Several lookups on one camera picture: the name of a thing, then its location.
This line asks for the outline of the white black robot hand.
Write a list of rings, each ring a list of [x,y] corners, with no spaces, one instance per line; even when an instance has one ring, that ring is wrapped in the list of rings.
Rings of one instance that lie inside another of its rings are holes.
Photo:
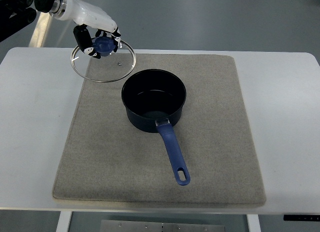
[[[81,0],[53,0],[49,4],[49,13],[58,20],[72,20],[73,29],[80,50],[93,58],[100,59],[102,54],[94,46],[87,27],[97,30],[96,36],[107,37],[110,34],[111,49],[116,52],[120,46],[120,31],[116,22],[100,7]]]

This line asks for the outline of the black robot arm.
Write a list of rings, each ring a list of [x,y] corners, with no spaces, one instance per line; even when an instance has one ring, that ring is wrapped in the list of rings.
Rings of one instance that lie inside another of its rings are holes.
[[[6,40],[30,25],[37,12],[57,11],[62,0],[0,0],[0,36]]]

